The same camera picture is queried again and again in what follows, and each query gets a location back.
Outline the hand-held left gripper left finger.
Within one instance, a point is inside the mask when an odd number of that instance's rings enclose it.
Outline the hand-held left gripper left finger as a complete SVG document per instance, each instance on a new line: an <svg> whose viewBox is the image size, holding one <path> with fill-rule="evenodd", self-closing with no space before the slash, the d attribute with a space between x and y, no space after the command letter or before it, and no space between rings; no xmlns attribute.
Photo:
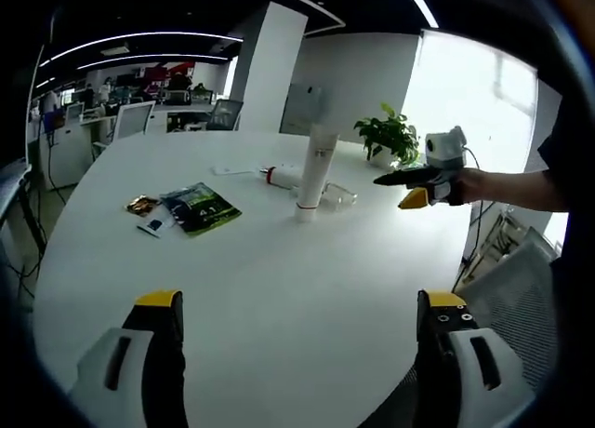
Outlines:
<svg viewBox="0 0 595 428"><path fill-rule="evenodd" d="M186 427L183 295L136 299L77 365L73 403L95 427Z"/></svg>

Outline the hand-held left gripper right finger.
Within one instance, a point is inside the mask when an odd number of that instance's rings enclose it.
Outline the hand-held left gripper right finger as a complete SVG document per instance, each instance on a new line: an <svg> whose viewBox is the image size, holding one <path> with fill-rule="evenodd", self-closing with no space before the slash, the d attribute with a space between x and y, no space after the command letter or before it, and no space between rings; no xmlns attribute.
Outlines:
<svg viewBox="0 0 595 428"><path fill-rule="evenodd" d="M416 341L415 427L508 427L535 399L522 360L452 292L418 292Z"/></svg>

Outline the person's right hand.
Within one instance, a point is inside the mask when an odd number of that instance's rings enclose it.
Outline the person's right hand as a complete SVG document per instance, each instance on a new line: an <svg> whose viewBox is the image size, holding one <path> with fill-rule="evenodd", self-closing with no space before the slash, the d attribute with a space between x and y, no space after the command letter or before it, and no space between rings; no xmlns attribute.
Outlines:
<svg viewBox="0 0 595 428"><path fill-rule="evenodd" d="M456 184L460 189L463 204L470 204L486 199L488 173L478 168L464 168L457 176Z"/></svg>

